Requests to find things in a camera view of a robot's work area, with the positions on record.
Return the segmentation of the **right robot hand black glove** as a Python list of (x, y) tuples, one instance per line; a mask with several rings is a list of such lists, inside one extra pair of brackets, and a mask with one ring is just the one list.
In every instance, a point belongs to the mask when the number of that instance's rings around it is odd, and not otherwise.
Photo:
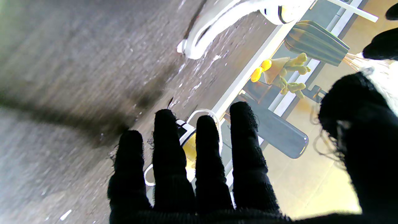
[(280, 211), (257, 122), (246, 102), (230, 107), (234, 202), (210, 116), (197, 120), (196, 189), (187, 179), (186, 156), (173, 112), (154, 120), (152, 164), (155, 204), (146, 196), (143, 139), (136, 130), (120, 137), (109, 180), (111, 224), (396, 224), (397, 116), (362, 73), (336, 81), (320, 104), (318, 119), (336, 145), (357, 194), (361, 214), (332, 213), (292, 220)]

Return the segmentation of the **left robot hand black glove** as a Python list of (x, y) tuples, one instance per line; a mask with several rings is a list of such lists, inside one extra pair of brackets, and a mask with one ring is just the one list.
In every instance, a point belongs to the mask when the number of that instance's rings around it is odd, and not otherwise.
[(366, 59), (398, 60), (398, 28), (376, 35), (362, 51)]

